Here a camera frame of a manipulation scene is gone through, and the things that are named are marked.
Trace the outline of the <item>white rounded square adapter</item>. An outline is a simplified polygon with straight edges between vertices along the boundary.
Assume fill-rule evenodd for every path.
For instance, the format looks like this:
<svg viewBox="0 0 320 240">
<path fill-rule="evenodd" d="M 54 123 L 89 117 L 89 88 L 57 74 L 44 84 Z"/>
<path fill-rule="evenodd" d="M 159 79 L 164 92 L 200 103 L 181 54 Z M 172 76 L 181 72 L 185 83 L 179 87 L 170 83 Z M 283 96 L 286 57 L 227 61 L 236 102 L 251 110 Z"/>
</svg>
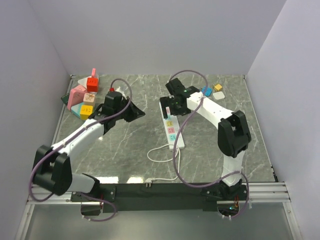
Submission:
<svg viewBox="0 0 320 240">
<path fill-rule="evenodd" d="M 222 91 L 214 92 L 212 95 L 215 100 L 222 100 L 225 98 L 225 94 Z"/>
</svg>

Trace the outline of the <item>small yellow plug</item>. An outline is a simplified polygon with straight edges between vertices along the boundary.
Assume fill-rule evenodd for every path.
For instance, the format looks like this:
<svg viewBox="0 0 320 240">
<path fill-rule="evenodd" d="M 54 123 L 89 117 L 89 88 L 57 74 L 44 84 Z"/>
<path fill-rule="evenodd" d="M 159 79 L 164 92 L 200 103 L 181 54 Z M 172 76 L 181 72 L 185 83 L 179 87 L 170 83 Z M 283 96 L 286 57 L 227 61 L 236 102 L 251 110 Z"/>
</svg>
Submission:
<svg viewBox="0 0 320 240">
<path fill-rule="evenodd" d="M 223 86 L 218 83 L 218 84 L 213 86 L 213 89 L 214 89 L 215 92 L 221 92 L 222 89 L 223 89 Z"/>
</svg>

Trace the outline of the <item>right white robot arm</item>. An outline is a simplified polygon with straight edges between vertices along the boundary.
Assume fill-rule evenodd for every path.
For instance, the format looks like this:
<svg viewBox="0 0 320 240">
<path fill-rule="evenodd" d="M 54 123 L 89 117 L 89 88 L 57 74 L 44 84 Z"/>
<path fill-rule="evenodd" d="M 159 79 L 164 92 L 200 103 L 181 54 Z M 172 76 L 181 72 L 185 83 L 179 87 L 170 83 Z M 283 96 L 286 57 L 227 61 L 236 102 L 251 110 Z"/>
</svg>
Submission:
<svg viewBox="0 0 320 240">
<path fill-rule="evenodd" d="M 223 154 L 221 179 L 202 188 L 201 193 L 215 201 L 230 201 L 236 196 L 247 197 L 242 185 L 242 163 L 252 140 L 246 115 L 226 109 L 206 97 L 194 86 L 185 87 L 178 78 L 166 85 L 169 96 L 160 98 L 164 119 L 172 116 L 190 116 L 196 112 L 217 129 L 217 144 Z"/>
</svg>

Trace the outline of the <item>blue plug adapter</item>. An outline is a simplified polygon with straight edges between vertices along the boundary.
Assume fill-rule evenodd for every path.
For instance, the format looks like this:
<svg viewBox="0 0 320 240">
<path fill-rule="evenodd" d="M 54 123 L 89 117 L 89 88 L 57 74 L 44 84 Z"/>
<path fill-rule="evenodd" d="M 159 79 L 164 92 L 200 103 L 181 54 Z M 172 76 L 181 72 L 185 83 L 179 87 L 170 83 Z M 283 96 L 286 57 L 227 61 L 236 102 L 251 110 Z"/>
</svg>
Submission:
<svg viewBox="0 0 320 240">
<path fill-rule="evenodd" d="M 201 92 L 203 93 L 204 96 L 209 97 L 212 94 L 213 89 L 211 87 L 203 87 L 201 89 Z"/>
</svg>

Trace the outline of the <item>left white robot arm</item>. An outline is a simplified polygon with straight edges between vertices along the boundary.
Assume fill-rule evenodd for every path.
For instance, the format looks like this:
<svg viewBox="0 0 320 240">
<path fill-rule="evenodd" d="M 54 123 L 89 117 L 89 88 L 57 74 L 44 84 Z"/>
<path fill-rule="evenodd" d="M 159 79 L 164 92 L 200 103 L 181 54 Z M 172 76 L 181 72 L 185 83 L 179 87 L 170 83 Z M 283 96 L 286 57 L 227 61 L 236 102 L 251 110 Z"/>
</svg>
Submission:
<svg viewBox="0 0 320 240">
<path fill-rule="evenodd" d="M 81 127 L 52 146 L 42 145 L 36 151 L 30 183 L 38 185 L 52 195 L 80 192 L 88 201 L 101 195 L 100 181 L 88 174 L 75 174 L 71 161 L 85 147 L 105 135 L 118 120 L 128 123 L 145 116 L 129 97 L 110 91 Z"/>
</svg>

